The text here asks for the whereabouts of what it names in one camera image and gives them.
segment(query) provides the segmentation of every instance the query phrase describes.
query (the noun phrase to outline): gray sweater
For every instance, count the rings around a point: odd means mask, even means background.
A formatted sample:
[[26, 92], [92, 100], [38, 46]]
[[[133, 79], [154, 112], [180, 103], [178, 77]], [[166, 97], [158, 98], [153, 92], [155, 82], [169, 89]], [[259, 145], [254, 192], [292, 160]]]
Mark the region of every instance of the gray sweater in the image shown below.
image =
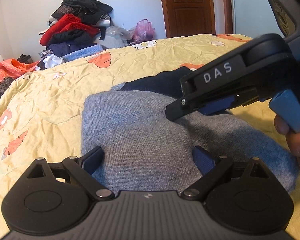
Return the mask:
[[299, 167], [291, 154], [262, 132], [230, 114], [194, 112], [176, 122], [165, 118], [174, 99], [145, 91], [108, 91], [89, 96], [82, 113], [82, 154], [96, 146], [105, 152], [93, 174], [119, 190], [161, 191], [185, 188], [202, 175], [192, 159], [200, 145], [214, 156], [235, 161], [260, 157], [291, 191]]

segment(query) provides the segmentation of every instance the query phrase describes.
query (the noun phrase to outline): light blue towel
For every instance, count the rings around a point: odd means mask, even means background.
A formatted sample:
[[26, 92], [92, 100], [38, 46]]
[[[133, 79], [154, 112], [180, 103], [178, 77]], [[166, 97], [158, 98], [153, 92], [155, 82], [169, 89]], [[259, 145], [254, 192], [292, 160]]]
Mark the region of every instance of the light blue towel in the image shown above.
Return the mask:
[[73, 61], [78, 58], [91, 56], [91, 55], [93, 55], [99, 51], [103, 51], [105, 49], [108, 49], [108, 48], [103, 45], [95, 45], [95, 46], [91, 46], [91, 47], [88, 47], [85, 49], [80, 49], [75, 52], [69, 53], [61, 58], [63, 59], [64, 62], [69, 62], [69, 61]]

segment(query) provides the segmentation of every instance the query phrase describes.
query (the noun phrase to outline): navy blue cloth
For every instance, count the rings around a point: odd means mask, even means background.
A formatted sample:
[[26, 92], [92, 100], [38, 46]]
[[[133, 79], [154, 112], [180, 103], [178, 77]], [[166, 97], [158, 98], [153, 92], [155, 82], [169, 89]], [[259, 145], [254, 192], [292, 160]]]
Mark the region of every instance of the navy blue cloth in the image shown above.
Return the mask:
[[63, 57], [71, 52], [75, 52], [80, 49], [85, 49], [87, 47], [91, 47], [92, 45], [94, 44], [75, 44], [74, 41], [69, 41], [58, 44], [51, 44], [47, 46], [47, 49], [51, 49], [53, 51], [53, 54], [57, 57]]
[[[180, 78], [191, 73], [192, 71], [187, 67], [180, 67], [172, 71], [164, 71], [156, 76], [144, 77], [135, 81], [127, 82], [119, 89], [121, 91], [149, 91], [172, 97], [175, 99], [183, 97], [180, 85]], [[198, 111], [204, 115], [211, 114], [227, 114], [225, 109], [230, 108], [234, 97], [222, 98], [217, 101], [212, 101], [200, 108]]]
[[203, 176], [216, 166], [216, 158], [200, 146], [193, 148], [192, 158]]
[[191, 73], [190, 69], [180, 67], [176, 70], [161, 72], [153, 77], [144, 77], [127, 82], [120, 90], [149, 91], [177, 99], [183, 97], [180, 78], [189, 73]]

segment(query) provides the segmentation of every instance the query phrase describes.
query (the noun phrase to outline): pink plastic bag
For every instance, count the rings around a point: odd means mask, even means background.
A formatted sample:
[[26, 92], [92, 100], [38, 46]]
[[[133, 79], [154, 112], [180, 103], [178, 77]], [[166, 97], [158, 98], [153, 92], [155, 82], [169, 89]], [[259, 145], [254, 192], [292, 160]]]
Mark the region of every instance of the pink plastic bag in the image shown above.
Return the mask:
[[136, 29], [133, 33], [133, 41], [135, 43], [141, 43], [144, 41], [151, 41], [154, 36], [154, 28], [151, 27], [151, 22], [147, 19], [143, 19], [138, 22]]

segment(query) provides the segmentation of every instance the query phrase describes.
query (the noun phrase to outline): orange plastic bag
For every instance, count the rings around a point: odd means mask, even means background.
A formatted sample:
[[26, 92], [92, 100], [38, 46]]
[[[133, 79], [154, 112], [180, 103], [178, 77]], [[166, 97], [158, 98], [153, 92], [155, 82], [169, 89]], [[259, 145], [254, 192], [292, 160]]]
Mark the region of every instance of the orange plastic bag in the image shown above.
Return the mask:
[[31, 64], [24, 64], [15, 59], [7, 59], [0, 62], [0, 82], [5, 77], [13, 77], [16, 79], [27, 72], [33, 71], [38, 63], [39, 61]]

